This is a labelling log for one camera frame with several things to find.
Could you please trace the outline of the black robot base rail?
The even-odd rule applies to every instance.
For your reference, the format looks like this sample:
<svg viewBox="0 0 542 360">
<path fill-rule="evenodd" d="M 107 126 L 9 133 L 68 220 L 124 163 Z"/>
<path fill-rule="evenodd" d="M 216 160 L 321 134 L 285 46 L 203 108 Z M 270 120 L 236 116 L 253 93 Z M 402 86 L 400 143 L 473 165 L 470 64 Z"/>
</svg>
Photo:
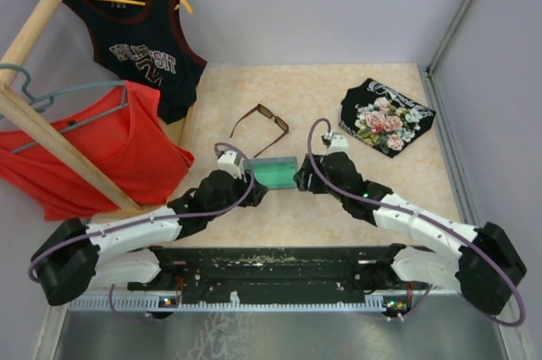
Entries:
<svg viewBox="0 0 542 360">
<path fill-rule="evenodd" d="M 390 267 L 393 246 L 152 247 L 161 268 L 129 291 L 170 292 L 166 311 L 355 310 L 407 313 L 426 284 L 402 281 Z"/>
</svg>

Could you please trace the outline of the navy basketball jersey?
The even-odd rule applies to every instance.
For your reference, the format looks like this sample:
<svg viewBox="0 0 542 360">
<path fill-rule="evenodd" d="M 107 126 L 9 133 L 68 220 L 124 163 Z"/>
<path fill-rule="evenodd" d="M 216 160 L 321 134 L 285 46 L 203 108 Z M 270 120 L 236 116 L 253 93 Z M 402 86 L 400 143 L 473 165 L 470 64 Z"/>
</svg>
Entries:
<svg viewBox="0 0 542 360">
<path fill-rule="evenodd" d="M 185 39 L 180 0 L 63 0 L 86 25 L 93 58 L 122 80 L 160 92 L 158 117 L 183 119 L 207 66 Z"/>
</svg>

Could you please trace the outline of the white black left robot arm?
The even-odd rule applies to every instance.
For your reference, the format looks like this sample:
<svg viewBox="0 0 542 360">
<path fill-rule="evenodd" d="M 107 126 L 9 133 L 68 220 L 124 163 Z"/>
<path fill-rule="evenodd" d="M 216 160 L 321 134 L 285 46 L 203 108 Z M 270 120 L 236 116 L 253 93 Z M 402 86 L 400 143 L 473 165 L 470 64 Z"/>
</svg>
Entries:
<svg viewBox="0 0 542 360">
<path fill-rule="evenodd" d="M 239 175 L 218 169 L 197 188 L 149 213 L 101 224 L 65 220 L 31 257 L 29 278 L 51 306 L 123 283 L 167 289 L 176 269 L 159 260 L 153 246 L 201 232 L 233 208 L 255 208 L 267 193 L 249 169 Z"/>
</svg>

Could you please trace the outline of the brown sunglasses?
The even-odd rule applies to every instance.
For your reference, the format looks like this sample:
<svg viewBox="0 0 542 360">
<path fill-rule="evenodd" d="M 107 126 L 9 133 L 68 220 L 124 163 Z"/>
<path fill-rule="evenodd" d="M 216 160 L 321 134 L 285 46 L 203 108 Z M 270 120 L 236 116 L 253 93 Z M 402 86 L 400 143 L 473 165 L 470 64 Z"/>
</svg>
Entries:
<svg viewBox="0 0 542 360">
<path fill-rule="evenodd" d="M 258 102 L 235 117 L 229 138 L 248 146 L 253 158 L 271 158 L 283 152 L 281 147 L 290 134 L 290 121 L 283 114 Z"/>
</svg>

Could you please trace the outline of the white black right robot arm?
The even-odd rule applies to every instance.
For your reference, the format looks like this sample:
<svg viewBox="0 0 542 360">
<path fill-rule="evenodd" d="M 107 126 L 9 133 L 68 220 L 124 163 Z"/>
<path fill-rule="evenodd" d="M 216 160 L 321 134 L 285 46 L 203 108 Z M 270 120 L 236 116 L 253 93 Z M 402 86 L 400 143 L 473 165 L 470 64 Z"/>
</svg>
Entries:
<svg viewBox="0 0 542 360">
<path fill-rule="evenodd" d="M 390 289 L 417 281 L 454 290 L 479 311 L 498 315 L 517 294 L 526 266 L 507 233 L 444 219 L 388 186 L 363 179 L 345 152 L 306 155 L 293 180 L 299 191 L 330 194 L 353 218 L 409 236 L 418 247 L 396 245 L 378 268 Z"/>
</svg>

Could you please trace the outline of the grey-blue glasses case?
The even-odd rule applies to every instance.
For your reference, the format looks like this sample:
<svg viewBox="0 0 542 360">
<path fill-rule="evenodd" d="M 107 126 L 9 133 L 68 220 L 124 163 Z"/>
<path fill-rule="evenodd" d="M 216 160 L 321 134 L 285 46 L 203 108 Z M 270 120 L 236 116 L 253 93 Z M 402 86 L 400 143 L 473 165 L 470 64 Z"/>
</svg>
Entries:
<svg viewBox="0 0 542 360">
<path fill-rule="evenodd" d="M 265 186 L 271 191 L 296 188 L 297 165 L 297 157 L 254 158 L 244 162 L 243 168 L 248 173 L 252 168 L 255 189 Z"/>
</svg>

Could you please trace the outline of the aluminium frame post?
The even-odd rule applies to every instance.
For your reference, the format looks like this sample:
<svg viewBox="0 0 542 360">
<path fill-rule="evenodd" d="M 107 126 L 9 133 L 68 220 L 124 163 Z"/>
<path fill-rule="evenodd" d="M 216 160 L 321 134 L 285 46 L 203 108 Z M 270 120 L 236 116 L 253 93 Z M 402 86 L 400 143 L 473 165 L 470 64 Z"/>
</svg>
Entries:
<svg viewBox="0 0 542 360">
<path fill-rule="evenodd" d="M 459 33 L 462 25 L 475 3 L 475 0 L 462 0 L 460 6 L 455 12 L 454 16 L 451 19 L 445 34 L 437 47 L 433 57 L 431 58 L 428 66 L 425 69 L 425 72 L 429 78 L 434 76 L 438 70 L 440 64 L 442 63 L 445 55 L 448 53 L 452 43 L 454 42 L 456 35 Z"/>
</svg>

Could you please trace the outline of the wooden clothes rack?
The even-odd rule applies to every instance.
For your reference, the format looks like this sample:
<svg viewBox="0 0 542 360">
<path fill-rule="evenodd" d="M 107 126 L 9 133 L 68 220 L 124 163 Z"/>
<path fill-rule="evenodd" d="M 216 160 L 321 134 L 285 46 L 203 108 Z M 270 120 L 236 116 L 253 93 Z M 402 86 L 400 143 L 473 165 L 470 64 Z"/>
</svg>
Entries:
<svg viewBox="0 0 542 360">
<path fill-rule="evenodd" d="M 163 131 L 186 116 L 206 67 L 185 39 L 180 2 L 64 0 L 85 24 L 95 62 L 120 83 L 54 128 L 141 205 L 164 203 L 195 160 Z M 21 130 L 1 134 L 1 177 L 33 199 L 47 221 L 115 209 Z"/>
</svg>

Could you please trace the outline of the black floral folded shirt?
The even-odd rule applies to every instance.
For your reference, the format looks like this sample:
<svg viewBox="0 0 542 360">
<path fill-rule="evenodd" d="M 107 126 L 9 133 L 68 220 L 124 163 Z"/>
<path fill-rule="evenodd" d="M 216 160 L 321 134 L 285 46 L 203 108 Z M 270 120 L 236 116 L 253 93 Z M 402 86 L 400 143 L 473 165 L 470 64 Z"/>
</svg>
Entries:
<svg viewBox="0 0 542 360">
<path fill-rule="evenodd" d="M 372 78 L 346 91 L 340 127 L 372 149 L 393 158 L 429 131 L 436 112 Z"/>
</svg>

